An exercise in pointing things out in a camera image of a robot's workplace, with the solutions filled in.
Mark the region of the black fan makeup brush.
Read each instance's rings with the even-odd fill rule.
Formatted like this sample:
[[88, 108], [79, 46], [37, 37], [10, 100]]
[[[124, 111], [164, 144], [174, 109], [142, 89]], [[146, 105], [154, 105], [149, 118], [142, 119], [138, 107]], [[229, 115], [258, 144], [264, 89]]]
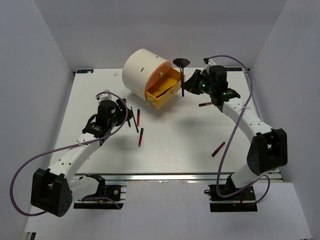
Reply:
[[173, 64], [176, 65], [180, 70], [180, 81], [181, 81], [181, 95], [185, 96], [185, 90], [183, 88], [183, 84], [185, 81], [184, 68], [190, 64], [190, 61], [186, 58], [176, 58], [173, 61]]

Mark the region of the black small makeup brush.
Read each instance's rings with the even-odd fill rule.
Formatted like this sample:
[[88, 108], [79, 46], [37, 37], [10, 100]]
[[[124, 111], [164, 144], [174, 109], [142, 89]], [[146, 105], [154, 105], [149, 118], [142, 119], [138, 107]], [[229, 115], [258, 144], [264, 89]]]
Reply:
[[175, 90], [172, 90], [172, 88], [173, 88], [174, 86], [171, 86], [171, 87], [169, 87], [168, 89], [166, 89], [165, 91], [163, 91], [163, 92], [161, 92], [160, 94], [158, 94], [155, 98], [156, 99], [159, 99], [159, 98], [161, 98], [163, 95], [165, 95], [166, 93], [168, 93], [168, 92], [171, 92], [173, 95], [175, 95]]

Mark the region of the yellow drawer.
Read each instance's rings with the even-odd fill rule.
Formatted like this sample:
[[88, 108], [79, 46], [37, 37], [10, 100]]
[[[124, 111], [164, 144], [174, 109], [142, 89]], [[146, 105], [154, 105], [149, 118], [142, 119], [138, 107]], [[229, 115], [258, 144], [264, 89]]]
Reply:
[[[181, 73], [180, 71], [171, 68], [165, 74], [160, 73], [161, 78], [147, 91], [144, 92], [145, 99], [154, 105], [157, 109], [163, 107], [180, 89], [181, 89]], [[162, 97], [156, 99], [155, 97], [172, 87], [171, 90], [175, 91], [172, 94], [170, 91]]]

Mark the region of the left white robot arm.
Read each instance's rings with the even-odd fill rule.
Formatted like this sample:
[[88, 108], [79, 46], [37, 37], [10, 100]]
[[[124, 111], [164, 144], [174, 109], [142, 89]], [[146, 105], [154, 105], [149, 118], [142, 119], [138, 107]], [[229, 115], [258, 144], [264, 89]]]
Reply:
[[35, 171], [32, 177], [32, 206], [62, 217], [73, 202], [100, 201], [109, 197], [106, 180], [97, 174], [87, 174], [77, 181], [73, 177], [80, 167], [130, 118], [125, 99], [99, 98], [97, 113], [82, 130], [75, 146], [50, 165]]

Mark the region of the black round-head makeup brush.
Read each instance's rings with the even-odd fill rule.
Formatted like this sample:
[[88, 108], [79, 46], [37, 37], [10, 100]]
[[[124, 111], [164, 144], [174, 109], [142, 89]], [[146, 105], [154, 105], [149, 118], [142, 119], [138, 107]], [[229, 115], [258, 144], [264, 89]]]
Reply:
[[131, 122], [130, 122], [130, 119], [128, 118], [127, 119], [127, 124], [128, 124], [128, 126], [129, 126], [129, 128], [131, 127]]

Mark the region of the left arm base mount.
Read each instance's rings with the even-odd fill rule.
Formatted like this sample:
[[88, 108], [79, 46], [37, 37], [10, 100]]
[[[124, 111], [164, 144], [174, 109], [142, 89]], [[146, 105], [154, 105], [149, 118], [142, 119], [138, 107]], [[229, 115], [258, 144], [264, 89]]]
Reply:
[[82, 210], [120, 210], [127, 193], [126, 183], [92, 173], [74, 178], [70, 187], [73, 208]]

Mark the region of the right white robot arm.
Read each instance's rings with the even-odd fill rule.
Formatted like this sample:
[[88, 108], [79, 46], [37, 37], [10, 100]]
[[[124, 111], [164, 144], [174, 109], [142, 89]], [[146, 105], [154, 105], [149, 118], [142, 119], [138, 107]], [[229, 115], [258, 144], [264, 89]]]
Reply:
[[288, 138], [282, 129], [274, 129], [248, 109], [241, 96], [228, 86], [224, 66], [213, 65], [208, 70], [196, 70], [182, 88], [192, 94], [207, 94], [211, 102], [235, 123], [247, 137], [250, 147], [246, 163], [231, 174], [225, 184], [224, 197], [238, 199], [244, 187], [265, 173], [288, 163]]

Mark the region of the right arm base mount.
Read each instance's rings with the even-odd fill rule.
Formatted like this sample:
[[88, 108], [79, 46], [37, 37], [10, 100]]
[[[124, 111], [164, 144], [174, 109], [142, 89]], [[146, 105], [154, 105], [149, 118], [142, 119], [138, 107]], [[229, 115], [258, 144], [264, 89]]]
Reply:
[[220, 195], [232, 195], [221, 197], [218, 195], [216, 184], [208, 185], [208, 189], [203, 191], [209, 196], [209, 208], [211, 213], [240, 213], [240, 212], [257, 212], [256, 195], [254, 188], [249, 186], [241, 192], [234, 194], [239, 188], [232, 183], [230, 176], [226, 178], [225, 183], [219, 183], [218, 192]]

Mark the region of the orange top drawer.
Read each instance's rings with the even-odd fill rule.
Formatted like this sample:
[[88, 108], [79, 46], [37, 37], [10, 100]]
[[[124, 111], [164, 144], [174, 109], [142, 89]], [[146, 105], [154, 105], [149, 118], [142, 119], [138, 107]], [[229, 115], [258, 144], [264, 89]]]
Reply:
[[150, 74], [146, 82], [145, 91], [151, 88], [161, 78], [161, 73], [165, 74], [171, 68], [172, 64], [169, 61], [164, 61], [159, 66], [157, 66], [155, 70]]

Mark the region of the thin black liner brush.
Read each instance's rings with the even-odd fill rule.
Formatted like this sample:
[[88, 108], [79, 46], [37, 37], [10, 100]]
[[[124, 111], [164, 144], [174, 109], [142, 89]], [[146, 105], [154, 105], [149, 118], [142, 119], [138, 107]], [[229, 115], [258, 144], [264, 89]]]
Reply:
[[132, 118], [133, 118], [133, 122], [134, 122], [134, 126], [135, 126], [135, 129], [136, 129], [136, 132], [140, 133], [132, 106], [130, 106], [130, 110], [131, 110], [131, 113], [132, 113]]

